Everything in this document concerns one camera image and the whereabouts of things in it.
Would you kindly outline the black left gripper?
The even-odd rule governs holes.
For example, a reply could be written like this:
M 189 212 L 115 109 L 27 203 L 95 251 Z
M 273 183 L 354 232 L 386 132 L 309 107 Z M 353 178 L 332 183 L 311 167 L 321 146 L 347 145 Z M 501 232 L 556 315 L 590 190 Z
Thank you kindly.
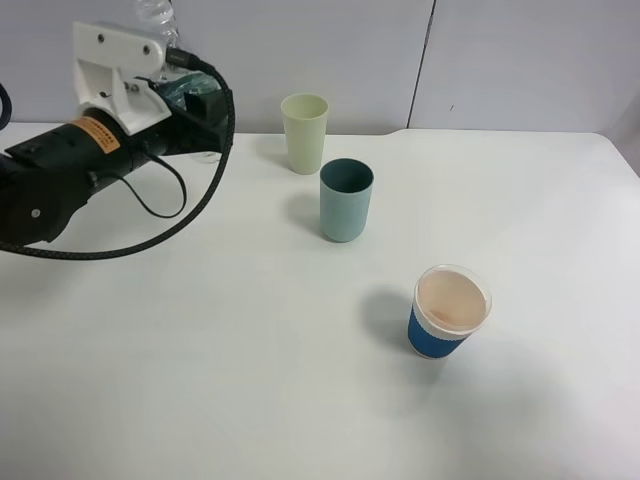
M 109 114 L 87 109 L 70 124 L 87 134 L 97 152 L 82 164 L 94 172 L 127 175 L 150 155 L 219 153 L 226 142 L 228 108 L 221 90 L 185 93 L 185 112 L 173 109 L 159 123 L 128 134 Z

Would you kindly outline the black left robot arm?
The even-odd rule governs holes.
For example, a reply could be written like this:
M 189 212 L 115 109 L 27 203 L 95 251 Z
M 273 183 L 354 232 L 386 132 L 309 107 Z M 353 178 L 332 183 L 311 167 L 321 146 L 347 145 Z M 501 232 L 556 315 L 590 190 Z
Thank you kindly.
M 160 156 L 221 152 L 228 106 L 220 89 L 171 94 L 151 83 L 170 115 L 127 134 L 91 107 L 77 119 L 1 155 L 1 239 L 26 246 L 56 239 L 88 200 Z

